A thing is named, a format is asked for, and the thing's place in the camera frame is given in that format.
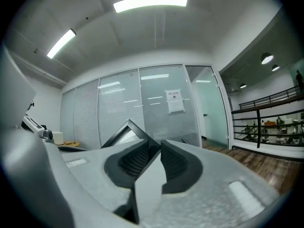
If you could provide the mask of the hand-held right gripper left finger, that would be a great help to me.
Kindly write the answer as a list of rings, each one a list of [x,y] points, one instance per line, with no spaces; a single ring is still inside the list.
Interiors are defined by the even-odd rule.
[[[73,212],[136,210],[135,162],[148,154],[148,141],[135,140],[112,147],[80,152],[61,152],[45,145],[51,170]]]

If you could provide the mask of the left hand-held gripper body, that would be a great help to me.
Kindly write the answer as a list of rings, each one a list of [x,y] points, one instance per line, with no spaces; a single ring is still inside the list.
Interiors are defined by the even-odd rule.
[[[0,126],[20,126],[36,91],[17,67],[4,45],[0,46]]]

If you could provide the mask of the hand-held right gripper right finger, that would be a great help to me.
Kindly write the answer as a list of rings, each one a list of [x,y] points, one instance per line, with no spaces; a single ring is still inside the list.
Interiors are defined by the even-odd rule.
[[[231,157],[163,141],[160,203],[144,228],[261,228],[279,210],[279,193]]]

